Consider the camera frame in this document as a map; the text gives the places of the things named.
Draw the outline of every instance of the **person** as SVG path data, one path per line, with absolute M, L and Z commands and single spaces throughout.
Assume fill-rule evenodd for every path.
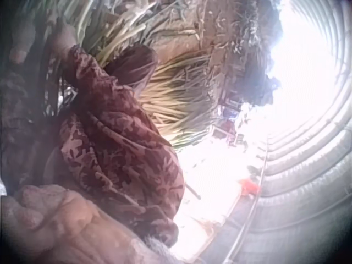
M 14 31 L 0 81 L 2 234 L 35 263 L 179 263 L 166 246 L 177 241 L 183 172 L 136 99 L 157 67 L 155 51 L 132 47 L 103 70 L 57 21 L 51 49 L 78 91 L 58 125 L 34 121 L 21 75 L 35 40 L 28 19 Z

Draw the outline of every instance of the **ground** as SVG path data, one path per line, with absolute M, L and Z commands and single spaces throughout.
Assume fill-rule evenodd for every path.
M 189 9 L 184 13 L 186 22 L 174 21 L 164 28 L 198 28 L 199 39 L 192 35 L 158 40 L 153 48 L 158 52 L 161 63 L 186 52 L 208 50 L 211 53 L 208 72 L 216 76 L 212 85 L 215 97 L 219 98 L 222 89 L 234 85 L 238 72 L 244 69 L 243 63 L 233 52 L 237 37 L 234 22 L 239 19 L 237 7 L 238 2 L 231 0 L 191 0 Z M 174 20 L 178 17 L 178 12 L 173 10 L 171 15 Z

